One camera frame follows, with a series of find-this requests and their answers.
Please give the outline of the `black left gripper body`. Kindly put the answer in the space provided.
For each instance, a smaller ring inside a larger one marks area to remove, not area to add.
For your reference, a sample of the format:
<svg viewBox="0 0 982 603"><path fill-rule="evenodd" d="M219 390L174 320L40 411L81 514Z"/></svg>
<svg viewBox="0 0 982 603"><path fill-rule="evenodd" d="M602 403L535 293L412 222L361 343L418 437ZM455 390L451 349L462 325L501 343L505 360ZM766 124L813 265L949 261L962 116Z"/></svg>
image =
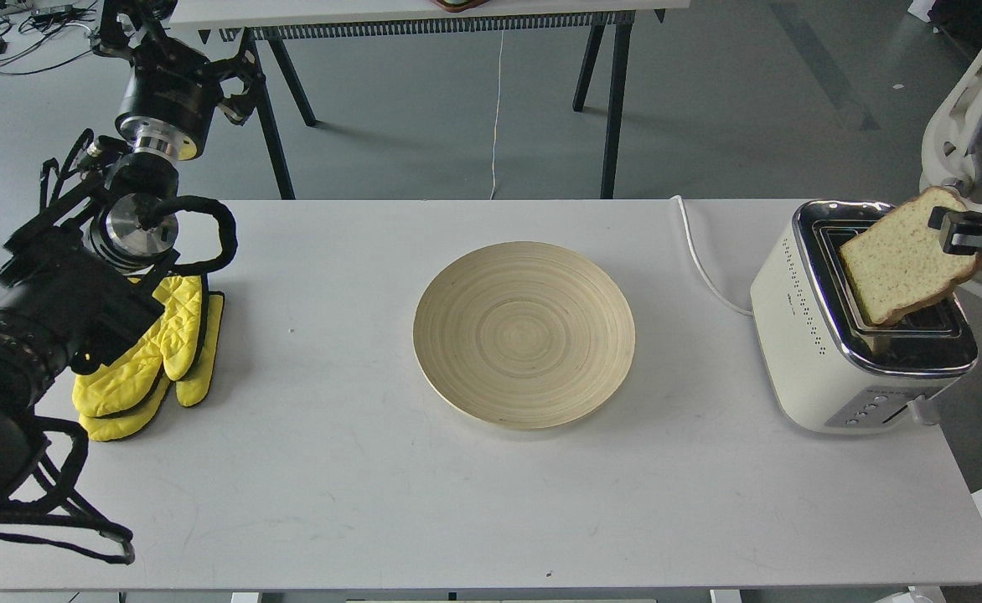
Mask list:
<svg viewBox="0 0 982 603"><path fill-rule="evenodd" d="M134 142L143 127L153 127L172 140L173 159L200 157L223 100L209 65L207 57L177 39L166 44L142 39L132 50L131 79L115 121L121 137Z"/></svg>

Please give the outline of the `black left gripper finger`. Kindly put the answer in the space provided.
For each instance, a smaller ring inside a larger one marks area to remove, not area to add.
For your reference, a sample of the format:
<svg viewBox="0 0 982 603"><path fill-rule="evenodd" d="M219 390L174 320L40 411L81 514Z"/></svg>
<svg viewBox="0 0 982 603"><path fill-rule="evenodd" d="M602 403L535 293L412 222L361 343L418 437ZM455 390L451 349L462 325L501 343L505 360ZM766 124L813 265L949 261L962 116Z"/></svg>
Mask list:
<svg viewBox="0 0 982 603"><path fill-rule="evenodd" d="M260 55L254 39L242 39L235 56L212 61L206 66L206 80L223 85L224 81L238 80L241 88L224 91L224 95L249 95L261 91L265 83Z"/></svg>
<svg viewBox="0 0 982 603"><path fill-rule="evenodd" d="M246 90L234 95L223 95L218 107L231 125L244 126L257 108L257 91Z"/></svg>

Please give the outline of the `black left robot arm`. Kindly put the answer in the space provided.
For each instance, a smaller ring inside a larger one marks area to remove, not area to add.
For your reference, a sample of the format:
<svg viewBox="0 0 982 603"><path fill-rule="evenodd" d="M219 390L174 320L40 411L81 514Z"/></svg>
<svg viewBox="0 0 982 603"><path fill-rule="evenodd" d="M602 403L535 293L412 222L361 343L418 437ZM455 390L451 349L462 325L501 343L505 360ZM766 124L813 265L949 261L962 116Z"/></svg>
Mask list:
<svg viewBox="0 0 982 603"><path fill-rule="evenodd" d="M88 374L117 360L157 321L153 293L168 276L223 270L238 249L233 214L220 201L177 192L179 161L198 157L213 111L242 125L255 110L264 74L250 35L233 58L150 32L136 47L97 38L100 54L132 66L119 137L86 138L61 196L44 193L34 218L6 241L0 270L0 527L88 529L121 546L60 549L108 564L131 564L132 532L76 490L89 438L74 421L42 417L35 405L70 369ZM43 544L35 535L0 539Z"/></svg>

